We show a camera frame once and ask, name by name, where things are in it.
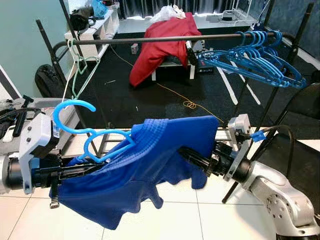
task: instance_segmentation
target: blue clip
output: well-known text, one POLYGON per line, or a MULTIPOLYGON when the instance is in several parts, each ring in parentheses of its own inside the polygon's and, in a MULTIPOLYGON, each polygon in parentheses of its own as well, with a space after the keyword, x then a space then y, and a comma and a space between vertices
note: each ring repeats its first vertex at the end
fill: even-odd
POLYGON ((255 143, 266 139, 264 132, 261 130, 251 134, 250 137, 255 143))
POLYGON ((96 108, 92 104, 90 104, 86 101, 67 100, 67 101, 64 101, 64 102, 60 103, 59 105, 57 105, 53 111, 53 120, 54 120, 55 124, 57 125, 57 127, 59 127, 60 129, 64 130, 65 132, 71 133, 71 134, 85 134, 85 133, 91 134, 91 136, 88 137, 88 139, 85 141, 85 143, 83 145, 84 154, 82 154, 81 156, 78 156, 77 157, 78 159, 83 160, 85 157, 90 157, 96 163, 102 163, 105 160, 110 159, 113 156, 120 154, 120 153, 122 153, 122 152, 124 152, 124 151, 126 151, 136 145, 136 143, 130 137, 131 131, 122 131, 122 130, 118 130, 118 129, 105 129, 105 130, 101 130, 101 131, 97 132, 92 128, 72 129, 72 128, 69 128, 69 127, 63 125, 59 119, 59 113, 62 109, 64 109, 67 106, 70 106, 70 105, 83 106, 83 107, 89 109, 91 112, 95 112, 96 108), (105 134, 121 134, 129 141, 129 144, 118 149, 118 150, 115 150, 111 153, 108 153, 101 158, 96 157, 95 155, 93 155, 89 151, 89 144, 94 138, 101 136, 101 135, 105 135, 105 134))

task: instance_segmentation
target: black backpack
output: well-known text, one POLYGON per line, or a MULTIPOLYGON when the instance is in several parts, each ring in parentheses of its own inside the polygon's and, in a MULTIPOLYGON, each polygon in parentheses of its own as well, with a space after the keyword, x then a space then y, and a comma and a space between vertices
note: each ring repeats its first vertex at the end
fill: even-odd
POLYGON ((64 86, 59 81, 54 68, 49 65, 41 65, 34 76, 34 81, 42 97, 44 98, 62 98, 64 86))

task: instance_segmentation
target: wall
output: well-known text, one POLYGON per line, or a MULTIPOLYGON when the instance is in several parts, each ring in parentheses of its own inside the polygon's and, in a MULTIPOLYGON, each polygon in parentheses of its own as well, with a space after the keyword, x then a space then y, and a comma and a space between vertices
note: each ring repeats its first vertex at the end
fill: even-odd
MULTIPOLYGON (((34 81, 37 68, 51 64, 36 19, 41 20, 52 45, 64 40, 67 23, 59 0, 0 3, 0 65, 19 92, 30 97, 41 97, 34 81)), ((70 56, 65 56, 60 64, 66 74, 72 65, 70 56)))
MULTIPOLYGON (((320 60, 320 2, 319 0, 277 0, 272 9, 268 26, 274 30, 296 35, 304 17, 307 5, 315 2, 310 19, 300 41, 300 47, 320 60)), ((250 15, 257 18, 264 0, 253 0, 250 15)))

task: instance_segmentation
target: white plastic bag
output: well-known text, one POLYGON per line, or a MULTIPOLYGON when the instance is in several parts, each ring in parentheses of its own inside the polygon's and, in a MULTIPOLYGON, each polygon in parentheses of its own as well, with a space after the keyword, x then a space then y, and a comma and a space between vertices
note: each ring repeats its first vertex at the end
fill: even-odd
POLYGON ((174 8, 171 5, 163 6, 161 10, 150 19, 150 23, 154 24, 156 22, 167 21, 172 17, 178 17, 174 8))

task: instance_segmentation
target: black cable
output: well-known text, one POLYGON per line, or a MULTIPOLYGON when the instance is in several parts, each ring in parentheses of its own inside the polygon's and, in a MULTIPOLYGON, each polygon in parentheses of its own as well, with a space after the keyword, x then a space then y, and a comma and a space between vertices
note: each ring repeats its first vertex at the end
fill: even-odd
POLYGON ((3 115, 0 116, 0 123, 4 120, 6 120, 7 118, 10 118, 12 116, 16 116, 19 113, 23 113, 23 112, 41 112, 41 109, 39 108, 35 108, 35 107, 25 107, 25 108, 20 108, 20 109, 16 109, 16 110, 12 110, 10 112, 7 112, 3 115))
POLYGON ((291 171, 291 166, 292 166, 292 160, 293 160, 293 154, 294 154, 294 148, 295 148, 295 137, 294 133, 292 132, 291 128, 287 125, 275 125, 275 126, 270 126, 262 129, 262 132, 269 132, 270 130, 278 130, 278 129, 286 129, 289 134, 290 138, 290 150, 289 150, 289 160, 288 160, 288 167, 286 169, 286 177, 289 178, 289 174, 291 171))

